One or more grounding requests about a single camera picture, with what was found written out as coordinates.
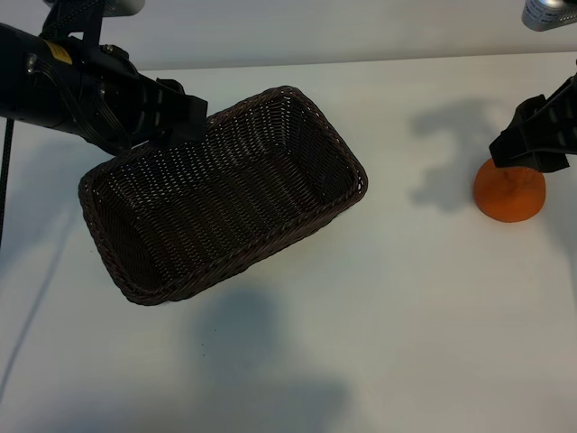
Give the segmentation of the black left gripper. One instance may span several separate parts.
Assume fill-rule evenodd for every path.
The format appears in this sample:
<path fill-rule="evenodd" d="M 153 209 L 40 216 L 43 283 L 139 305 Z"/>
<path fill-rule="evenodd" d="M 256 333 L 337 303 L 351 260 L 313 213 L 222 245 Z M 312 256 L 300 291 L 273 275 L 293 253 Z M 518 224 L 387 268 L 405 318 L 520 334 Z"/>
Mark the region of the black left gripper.
<path fill-rule="evenodd" d="M 174 79 L 137 72 L 115 47 L 85 49 L 78 38 L 44 37 L 42 125 L 119 155 L 141 143 L 202 143 L 207 102 Z"/>

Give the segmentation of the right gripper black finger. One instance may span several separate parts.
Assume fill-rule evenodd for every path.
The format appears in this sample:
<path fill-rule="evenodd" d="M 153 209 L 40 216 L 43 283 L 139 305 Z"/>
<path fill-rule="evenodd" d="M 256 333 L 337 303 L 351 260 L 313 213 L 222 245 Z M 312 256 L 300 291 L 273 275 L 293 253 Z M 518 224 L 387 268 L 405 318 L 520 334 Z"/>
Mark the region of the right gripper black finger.
<path fill-rule="evenodd" d="M 536 170 L 541 173 L 553 173 L 570 167 L 565 154 L 538 154 L 536 162 Z"/>
<path fill-rule="evenodd" d="M 576 153 L 576 77 L 568 78 L 551 96 L 531 97 L 490 144 L 498 168 L 537 168 L 538 154 Z"/>

